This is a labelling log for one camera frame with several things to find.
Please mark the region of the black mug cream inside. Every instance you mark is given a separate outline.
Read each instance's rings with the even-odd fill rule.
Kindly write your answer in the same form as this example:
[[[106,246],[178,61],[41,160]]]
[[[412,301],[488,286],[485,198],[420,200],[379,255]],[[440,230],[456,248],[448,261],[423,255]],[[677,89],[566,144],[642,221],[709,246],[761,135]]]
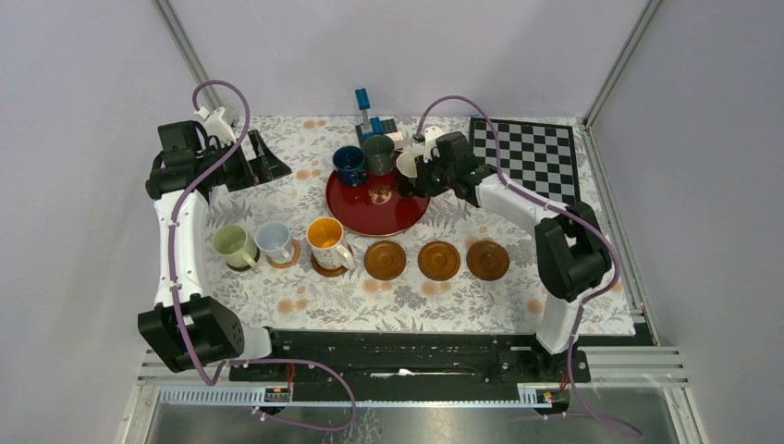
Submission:
[[[416,153],[404,152],[397,157],[396,190],[401,197],[412,197],[416,194],[417,156]]]

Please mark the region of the light blue mug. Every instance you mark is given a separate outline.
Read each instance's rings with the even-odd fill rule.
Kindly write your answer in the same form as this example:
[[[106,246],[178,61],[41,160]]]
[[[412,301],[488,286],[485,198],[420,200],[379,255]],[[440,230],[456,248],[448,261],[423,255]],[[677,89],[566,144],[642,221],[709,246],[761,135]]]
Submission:
[[[253,238],[257,247],[274,264],[286,264],[294,258],[293,240],[288,226],[283,222],[264,222]]]

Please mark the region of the light green mug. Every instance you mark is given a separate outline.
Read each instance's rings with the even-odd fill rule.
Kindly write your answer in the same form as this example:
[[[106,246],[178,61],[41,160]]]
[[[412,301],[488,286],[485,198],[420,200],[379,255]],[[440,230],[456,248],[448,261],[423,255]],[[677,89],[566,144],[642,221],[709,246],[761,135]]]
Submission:
[[[236,224],[221,227],[214,234],[212,244],[214,250],[226,264],[229,257],[236,252],[244,250],[249,254],[254,254],[258,250],[248,231]]]

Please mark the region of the patterned mug orange inside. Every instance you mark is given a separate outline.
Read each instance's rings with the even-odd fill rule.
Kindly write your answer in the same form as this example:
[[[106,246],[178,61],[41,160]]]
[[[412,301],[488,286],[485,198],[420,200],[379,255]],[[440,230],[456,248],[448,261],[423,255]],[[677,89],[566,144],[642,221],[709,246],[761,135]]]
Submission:
[[[345,239],[343,225],[333,217],[314,220],[307,229],[307,242],[316,263],[326,270],[355,267],[353,252]]]

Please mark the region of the light wooden coaster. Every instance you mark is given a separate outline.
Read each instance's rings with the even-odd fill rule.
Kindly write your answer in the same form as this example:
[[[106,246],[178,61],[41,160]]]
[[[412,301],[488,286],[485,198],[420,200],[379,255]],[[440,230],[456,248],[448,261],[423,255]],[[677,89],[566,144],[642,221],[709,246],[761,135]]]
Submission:
[[[293,248],[293,255],[292,257],[284,263],[275,262],[269,255],[266,256],[267,263],[277,269],[284,269],[290,268],[294,266],[299,260],[301,256],[301,247],[300,243],[297,240],[292,241],[292,248]]]

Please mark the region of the dark brown wooden coaster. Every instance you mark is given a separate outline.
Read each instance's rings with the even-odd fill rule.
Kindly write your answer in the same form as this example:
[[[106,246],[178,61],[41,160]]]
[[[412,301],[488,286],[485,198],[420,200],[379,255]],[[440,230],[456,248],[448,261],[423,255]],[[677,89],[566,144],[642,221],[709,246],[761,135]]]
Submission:
[[[249,271],[258,267],[261,252],[256,250],[254,254],[249,254],[242,250],[232,254],[227,260],[227,266],[237,272]]]

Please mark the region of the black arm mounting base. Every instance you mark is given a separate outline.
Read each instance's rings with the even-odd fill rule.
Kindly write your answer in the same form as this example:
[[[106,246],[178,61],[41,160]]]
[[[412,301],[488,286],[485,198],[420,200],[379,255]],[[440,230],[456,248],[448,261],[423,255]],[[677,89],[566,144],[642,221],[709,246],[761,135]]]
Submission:
[[[260,364],[232,382],[291,380],[294,401],[515,401],[518,386],[565,388],[591,375],[584,352],[548,353],[532,335],[325,333],[266,329]]]

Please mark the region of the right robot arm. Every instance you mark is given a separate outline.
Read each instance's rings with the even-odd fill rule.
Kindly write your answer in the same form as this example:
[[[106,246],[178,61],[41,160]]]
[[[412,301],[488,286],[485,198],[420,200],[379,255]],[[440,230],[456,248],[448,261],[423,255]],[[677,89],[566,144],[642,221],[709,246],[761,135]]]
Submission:
[[[612,253],[593,208],[549,200],[505,178],[473,153],[466,137],[438,131],[417,133],[415,192],[436,197],[447,191],[502,216],[534,238],[539,278],[547,291],[535,336],[542,347],[530,357],[535,376],[552,381],[567,368],[566,352],[577,340],[579,307],[610,271]]]

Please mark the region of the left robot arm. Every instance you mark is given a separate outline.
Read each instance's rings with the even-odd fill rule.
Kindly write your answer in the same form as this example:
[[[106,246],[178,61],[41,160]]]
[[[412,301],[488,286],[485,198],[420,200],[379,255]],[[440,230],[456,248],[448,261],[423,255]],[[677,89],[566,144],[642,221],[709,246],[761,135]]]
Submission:
[[[162,149],[154,158],[145,190],[153,200],[160,234],[160,271],[153,309],[137,326],[172,372],[233,359],[245,352],[239,318],[218,302],[205,269],[205,229],[210,193],[224,186],[240,191],[281,179],[291,169],[268,148],[260,132],[247,134],[254,158],[232,152],[194,120],[162,125]]]

